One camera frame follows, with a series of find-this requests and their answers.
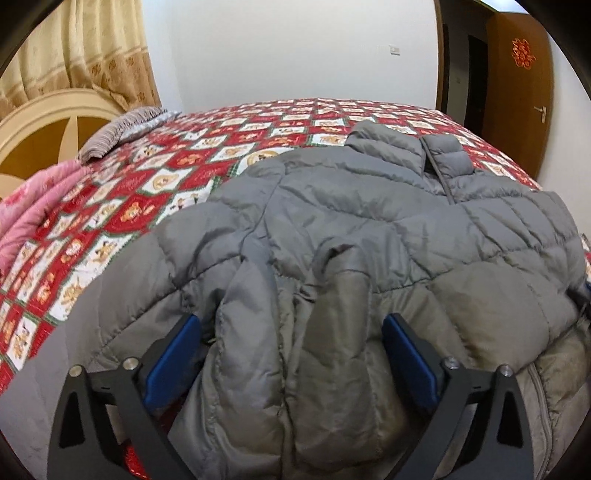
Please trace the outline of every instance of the blue gripper pad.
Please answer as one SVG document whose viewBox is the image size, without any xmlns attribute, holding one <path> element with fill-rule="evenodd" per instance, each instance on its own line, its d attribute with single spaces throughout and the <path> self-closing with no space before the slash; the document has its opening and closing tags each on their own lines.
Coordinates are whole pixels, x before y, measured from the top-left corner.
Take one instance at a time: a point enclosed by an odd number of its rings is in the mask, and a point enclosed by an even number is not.
<svg viewBox="0 0 591 480">
<path fill-rule="evenodd" d="M 402 377 L 410 397 L 432 413 L 439 404 L 443 370 L 431 344 L 416 337 L 398 314 L 384 319 L 382 341 L 390 368 Z"/>
<path fill-rule="evenodd" d="M 199 373 L 200 343 L 201 321 L 187 315 L 142 357 L 144 406 L 150 413 L 168 407 L 190 388 Z"/>
</svg>

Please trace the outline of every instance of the metal screw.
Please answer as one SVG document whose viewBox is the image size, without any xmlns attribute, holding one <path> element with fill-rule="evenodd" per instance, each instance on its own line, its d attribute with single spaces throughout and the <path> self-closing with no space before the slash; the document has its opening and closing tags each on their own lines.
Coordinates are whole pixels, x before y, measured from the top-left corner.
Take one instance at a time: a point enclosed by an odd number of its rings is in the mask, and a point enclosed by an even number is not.
<svg viewBox="0 0 591 480">
<path fill-rule="evenodd" d="M 499 372 L 501 372 L 501 375 L 503 375 L 503 377 L 513 376 L 513 369 L 507 364 L 502 364 L 501 366 L 499 366 Z"/>
<path fill-rule="evenodd" d="M 461 363 L 453 356 L 447 356 L 443 359 L 443 365 L 448 367 L 449 370 L 457 370 L 460 368 Z"/>
<path fill-rule="evenodd" d="M 74 365 L 72 368 L 70 368 L 70 376 L 71 377 L 79 377 L 80 375 L 82 375 L 82 367 L 80 365 Z"/>
<path fill-rule="evenodd" d="M 136 357 L 130 356 L 123 361 L 123 368 L 126 370 L 135 370 L 138 368 L 139 360 Z"/>
</svg>

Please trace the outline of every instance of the red bedspread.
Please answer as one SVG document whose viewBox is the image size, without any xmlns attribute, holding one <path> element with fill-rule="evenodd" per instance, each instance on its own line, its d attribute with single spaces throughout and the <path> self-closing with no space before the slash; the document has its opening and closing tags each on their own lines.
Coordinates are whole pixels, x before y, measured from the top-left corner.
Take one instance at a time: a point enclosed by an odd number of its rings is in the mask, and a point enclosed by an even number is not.
<svg viewBox="0 0 591 480">
<path fill-rule="evenodd" d="M 475 166 L 539 188 L 509 157 L 425 108 L 302 99 L 180 116 L 93 165 L 20 250 L 0 284 L 0 394 L 127 243 L 248 165 L 297 147 L 342 145 L 366 119 L 410 135 L 453 134 Z"/>
</svg>

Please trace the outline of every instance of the curtain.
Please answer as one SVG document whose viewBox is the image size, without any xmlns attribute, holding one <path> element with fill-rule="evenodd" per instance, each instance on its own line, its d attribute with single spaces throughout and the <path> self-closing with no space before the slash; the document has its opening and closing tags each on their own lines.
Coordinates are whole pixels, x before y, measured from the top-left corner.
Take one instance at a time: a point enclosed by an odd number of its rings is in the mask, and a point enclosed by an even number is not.
<svg viewBox="0 0 591 480">
<path fill-rule="evenodd" d="M 65 0 L 0 78 L 0 119 L 43 93 L 92 88 L 128 111 L 160 105 L 141 0 Z"/>
</svg>

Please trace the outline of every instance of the gray puffer jacket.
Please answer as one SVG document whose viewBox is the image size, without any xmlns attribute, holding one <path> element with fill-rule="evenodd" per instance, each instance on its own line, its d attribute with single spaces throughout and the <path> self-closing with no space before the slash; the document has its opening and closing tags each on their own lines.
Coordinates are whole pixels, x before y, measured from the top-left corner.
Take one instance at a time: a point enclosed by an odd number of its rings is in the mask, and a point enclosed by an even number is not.
<svg viewBox="0 0 591 480">
<path fill-rule="evenodd" d="M 193 312 L 211 346 L 170 439 L 197 478 L 382 479 L 416 427 L 381 342 L 400 312 L 442 356 L 519 372 L 541 478 L 589 408 L 591 340 L 565 295 L 584 273 L 556 194 L 475 171 L 452 135 L 362 122 L 125 248 L 0 398 L 0 428 L 43 476 L 68 366 L 141 356 Z M 17 403 L 38 417 L 15 426 Z"/>
</svg>

